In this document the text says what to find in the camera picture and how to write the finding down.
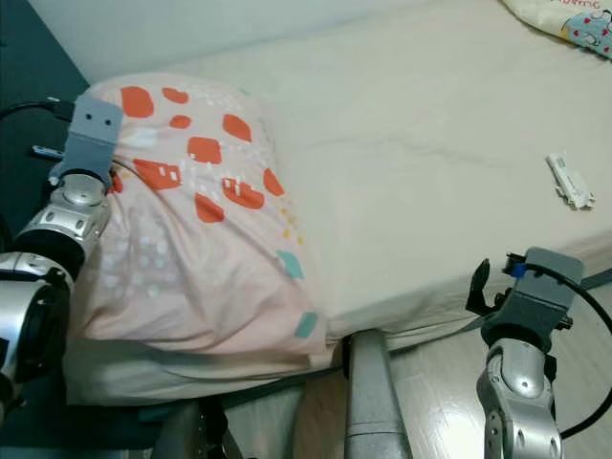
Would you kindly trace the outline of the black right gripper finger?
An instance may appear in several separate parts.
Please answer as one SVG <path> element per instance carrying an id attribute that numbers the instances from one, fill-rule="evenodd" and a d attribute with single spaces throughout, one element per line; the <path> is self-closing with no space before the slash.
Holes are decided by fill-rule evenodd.
<path id="1" fill-rule="evenodd" d="M 491 274 L 490 259 L 486 258 L 478 264 L 470 280 L 465 310 L 473 314 L 493 314 L 494 308 L 487 302 L 485 288 Z"/>

